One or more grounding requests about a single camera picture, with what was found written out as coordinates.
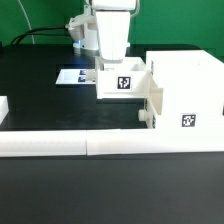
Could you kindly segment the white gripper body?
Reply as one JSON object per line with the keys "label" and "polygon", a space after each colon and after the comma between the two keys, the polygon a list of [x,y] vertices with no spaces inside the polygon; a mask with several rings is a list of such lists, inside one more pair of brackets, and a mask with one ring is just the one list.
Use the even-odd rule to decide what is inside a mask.
{"label": "white gripper body", "polygon": [[100,57],[110,63],[120,63],[126,55],[130,13],[128,11],[97,11]]}

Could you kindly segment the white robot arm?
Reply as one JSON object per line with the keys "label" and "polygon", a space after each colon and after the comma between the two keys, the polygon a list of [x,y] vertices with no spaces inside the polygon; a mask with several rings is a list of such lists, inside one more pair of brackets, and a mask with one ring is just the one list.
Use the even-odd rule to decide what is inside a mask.
{"label": "white robot arm", "polygon": [[103,61],[120,63],[128,47],[130,21],[140,0],[85,0],[84,12],[71,17],[66,28],[75,47],[98,51]]}

